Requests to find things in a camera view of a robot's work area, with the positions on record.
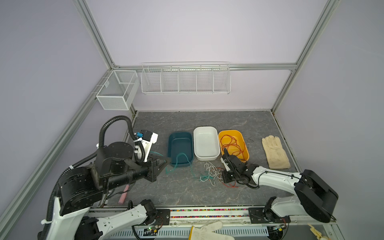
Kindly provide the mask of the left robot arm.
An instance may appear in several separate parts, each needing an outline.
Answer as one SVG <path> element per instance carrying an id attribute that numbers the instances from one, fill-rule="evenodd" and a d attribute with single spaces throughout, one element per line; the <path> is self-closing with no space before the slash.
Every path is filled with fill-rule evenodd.
<path id="1" fill-rule="evenodd" d="M 133 144 L 115 142 L 105 145 L 107 129 L 115 122 L 127 123 Z M 47 215 L 42 221 L 40 240 L 102 240 L 119 230 L 152 225 L 158 210 L 151 200 L 106 218 L 88 217 L 94 203 L 103 202 L 110 190 L 138 180 L 156 181 L 170 159 L 145 150 L 143 139 L 134 131 L 127 116 L 109 119 L 99 133 L 97 150 L 69 166 L 60 175 L 50 195 Z"/>

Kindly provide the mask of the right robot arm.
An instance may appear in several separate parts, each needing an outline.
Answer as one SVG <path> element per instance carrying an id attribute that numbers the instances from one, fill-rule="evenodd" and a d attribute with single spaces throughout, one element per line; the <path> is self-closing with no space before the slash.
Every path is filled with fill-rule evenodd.
<path id="1" fill-rule="evenodd" d="M 290 193 L 289 197 L 271 197 L 262 210 L 262 219 L 276 223 L 290 216 L 309 216 L 321 223 L 330 223 L 339 195 L 314 171 L 282 172 L 256 164 L 246 164 L 227 149 L 221 157 L 223 180 L 235 182 L 252 190 L 268 186 Z"/>

